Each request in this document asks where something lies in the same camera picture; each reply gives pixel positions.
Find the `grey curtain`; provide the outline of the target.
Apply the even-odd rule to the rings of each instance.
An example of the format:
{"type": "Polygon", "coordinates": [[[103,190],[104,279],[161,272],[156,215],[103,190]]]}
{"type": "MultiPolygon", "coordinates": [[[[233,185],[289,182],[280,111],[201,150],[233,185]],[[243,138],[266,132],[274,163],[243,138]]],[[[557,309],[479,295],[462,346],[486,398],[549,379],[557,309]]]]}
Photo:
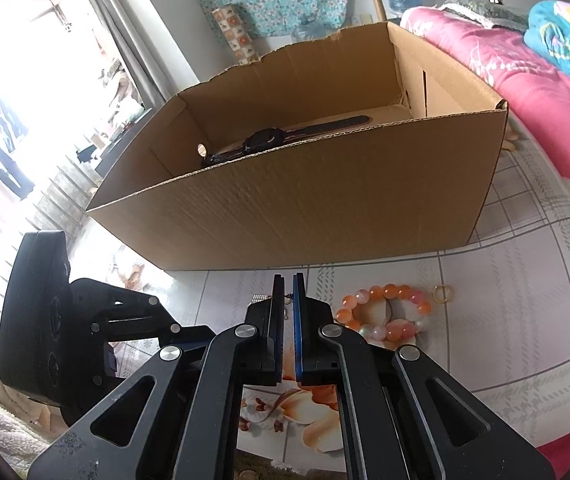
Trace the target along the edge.
{"type": "Polygon", "coordinates": [[[151,0],[88,0],[110,33],[143,104],[162,107],[199,79],[151,0]]]}

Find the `brown cardboard box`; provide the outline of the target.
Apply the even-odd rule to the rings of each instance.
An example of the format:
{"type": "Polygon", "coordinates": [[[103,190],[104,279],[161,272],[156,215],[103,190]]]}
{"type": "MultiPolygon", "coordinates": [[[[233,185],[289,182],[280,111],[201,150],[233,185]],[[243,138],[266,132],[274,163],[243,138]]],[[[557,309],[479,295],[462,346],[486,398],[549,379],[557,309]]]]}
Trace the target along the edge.
{"type": "Polygon", "coordinates": [[[90,216],[166,271],[381,259],[470,239],[508,103],[391,23],[234,66],[166,102],[102,180],[90,216]],[[366,125],[201,168],[270,127],[366,125]]]}

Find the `pink floral blanket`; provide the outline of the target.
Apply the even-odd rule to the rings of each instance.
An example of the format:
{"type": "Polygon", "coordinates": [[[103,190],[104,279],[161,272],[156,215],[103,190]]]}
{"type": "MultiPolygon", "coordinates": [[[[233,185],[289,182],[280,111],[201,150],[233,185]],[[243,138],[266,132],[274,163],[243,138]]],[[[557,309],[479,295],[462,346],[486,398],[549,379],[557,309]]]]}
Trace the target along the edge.
{"type": "MultiPolygon", "coordinates": [[[[421,6],[407,11],[401,24],[451,55],[496,90],[511,107],[516,136],[523,128],[532,136],[570,194],[570,76],[529,49],[519,32],[486,29],[458,16],[421,6]]],[[[442,304],[453,289],[439,292],[442,304]]],[[[556,474],[570,479],[570,434],[537,446],[556,474]]]]}

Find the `gold chain clasp jewelry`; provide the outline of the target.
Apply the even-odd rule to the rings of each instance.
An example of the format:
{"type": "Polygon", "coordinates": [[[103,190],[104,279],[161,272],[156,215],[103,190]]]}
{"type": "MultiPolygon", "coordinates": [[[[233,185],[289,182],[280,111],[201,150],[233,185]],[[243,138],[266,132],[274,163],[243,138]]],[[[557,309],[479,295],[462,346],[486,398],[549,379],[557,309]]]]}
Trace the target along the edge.
{"type": "MultiPolygon", "coordinates": [[[[260,301],[269,300],[271,295],[269,294],[253,294],[250,299],[251,304],[257,304],[260,301]]],[[[294,296],[292,294],[286,294],[284,296],[284,309],[291,310],[291,305],[293,304],[294,296]]]]}

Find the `patterned tall vase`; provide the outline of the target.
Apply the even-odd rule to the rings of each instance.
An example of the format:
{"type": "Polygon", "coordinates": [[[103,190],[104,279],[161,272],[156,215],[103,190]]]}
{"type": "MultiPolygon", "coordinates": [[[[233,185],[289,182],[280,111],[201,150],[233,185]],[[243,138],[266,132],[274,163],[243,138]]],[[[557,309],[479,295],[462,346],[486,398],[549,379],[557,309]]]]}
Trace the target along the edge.
{"type": "Polygon", "coordinates": [[[212,16],[239,65],[246,65],[259,60],[258,52],[253,47],[253,40],[234,6],[230,4],[220,6],[212,11],[212,16]]]}

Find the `white fluffy robe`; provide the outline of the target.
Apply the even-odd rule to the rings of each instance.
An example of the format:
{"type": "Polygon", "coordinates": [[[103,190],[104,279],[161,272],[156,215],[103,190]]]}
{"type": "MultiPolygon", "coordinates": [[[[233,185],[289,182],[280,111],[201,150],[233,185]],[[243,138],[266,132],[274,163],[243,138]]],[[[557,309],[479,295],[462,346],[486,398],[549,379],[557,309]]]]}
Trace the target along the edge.
{"type": "Polygon", "coordinates": [[[58,408],[30,400],[0,381],[0,456],[21,479],[67,429],[58,408]]]}

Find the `purple black smart watch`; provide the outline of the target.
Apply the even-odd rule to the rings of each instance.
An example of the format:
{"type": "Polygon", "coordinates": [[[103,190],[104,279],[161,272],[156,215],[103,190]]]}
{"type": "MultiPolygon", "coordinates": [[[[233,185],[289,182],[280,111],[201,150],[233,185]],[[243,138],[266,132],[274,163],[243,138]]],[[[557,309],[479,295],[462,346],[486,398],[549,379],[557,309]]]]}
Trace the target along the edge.
{"type": "Polygon", "coordinates": [[[244,156],[259,154],[272,148],[280,148],[283,145],[291,144],[322,133],[334,132],[340,129],[366,125],[372,118],[366,115],[355,115],[343,119],[332,120],[331,122],[321,122],[321,124],[309,125],[297,129],[284,130],[270,127],[259,130],[246,138],[241,144],[227,148],[216,153],[209,153],[204,144],[197,146],[197,151],[201,157],[201,168],[208,168],[231,162],[232,160],[244,156]]]}

